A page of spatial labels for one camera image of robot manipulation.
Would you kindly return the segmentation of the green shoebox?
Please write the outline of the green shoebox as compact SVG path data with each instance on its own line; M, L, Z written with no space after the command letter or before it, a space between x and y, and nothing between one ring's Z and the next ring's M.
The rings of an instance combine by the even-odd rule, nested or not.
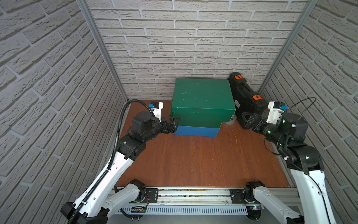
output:
M170 117L180 117L180 126L220 128L223 122L229 122L234 113L229 112L170 112Z
M178 78L170 112L233 112L233 95L224 79Z

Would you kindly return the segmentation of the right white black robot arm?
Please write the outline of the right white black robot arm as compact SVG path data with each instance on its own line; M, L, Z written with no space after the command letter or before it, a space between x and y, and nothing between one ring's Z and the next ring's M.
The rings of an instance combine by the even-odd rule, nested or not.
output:
M299 214L273 196L260 181L246 183L242 197L247 203L260 203L282 224L336 223L327 195L323 160L318 150L307 145L308 122L301 115L282 113L278 121L267 121L256 113L242 114L245 127L276 145L292 174L301 200Z

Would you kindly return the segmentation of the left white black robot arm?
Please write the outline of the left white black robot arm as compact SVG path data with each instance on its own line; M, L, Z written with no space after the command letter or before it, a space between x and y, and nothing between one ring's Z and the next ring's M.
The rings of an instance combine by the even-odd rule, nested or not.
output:
M119 140L106 167L88 189L74 202L62 206L61 213L70 224L106 224L126 204L144 197L145 185L137 179L114 195L109 194L118 179L145 150L146 143L159 134L176 132L180 118L166 121L165 118L153 117L141 122L134 119L132 123L131 132Z

